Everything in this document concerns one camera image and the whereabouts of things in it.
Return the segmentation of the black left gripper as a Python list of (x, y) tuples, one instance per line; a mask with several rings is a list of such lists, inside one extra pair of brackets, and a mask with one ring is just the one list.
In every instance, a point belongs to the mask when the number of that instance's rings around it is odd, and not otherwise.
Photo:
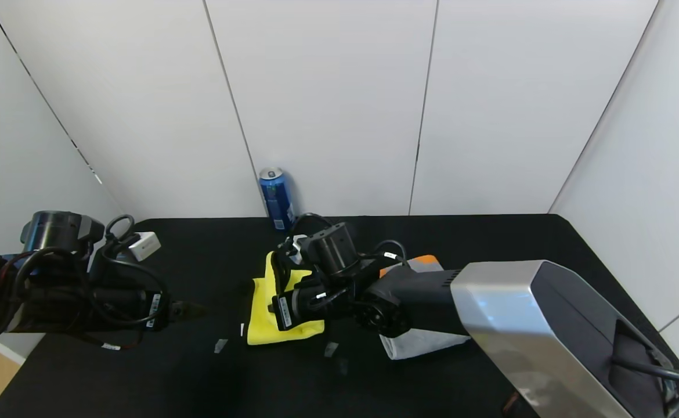
[(168, 293), (134, 288), (95, 289), (95, 298), (105, 313), (95, 311), (95, 319), (106, 330), (159, 331), (172, 321), (192, 321), (208, 315), (196, 302), (173, 301)]

